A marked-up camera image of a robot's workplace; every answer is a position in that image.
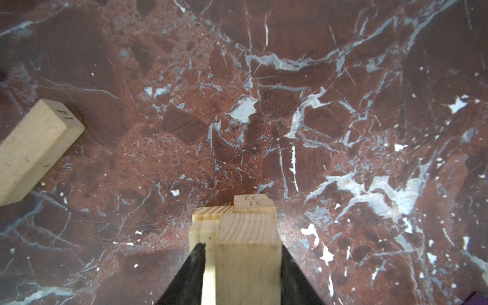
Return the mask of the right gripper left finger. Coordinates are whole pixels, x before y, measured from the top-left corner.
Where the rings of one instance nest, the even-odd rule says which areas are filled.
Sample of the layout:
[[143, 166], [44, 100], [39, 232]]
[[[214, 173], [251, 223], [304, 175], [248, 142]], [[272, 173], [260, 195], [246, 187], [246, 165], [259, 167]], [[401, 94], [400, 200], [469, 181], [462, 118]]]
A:
[[198, 244], [188, 255], [184, 264], [166, 289], [155, 302], [156, 305], [201, 305], [203, 272], [205, 270], [205, 253]]

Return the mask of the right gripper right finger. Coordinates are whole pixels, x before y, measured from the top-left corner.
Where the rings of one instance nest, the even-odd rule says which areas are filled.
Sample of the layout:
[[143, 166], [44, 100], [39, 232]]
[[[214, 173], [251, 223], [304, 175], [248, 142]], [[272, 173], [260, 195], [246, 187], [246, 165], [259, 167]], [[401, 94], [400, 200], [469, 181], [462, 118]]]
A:
[[282, 255], [282, 305], [324, 305], [290, 254]]

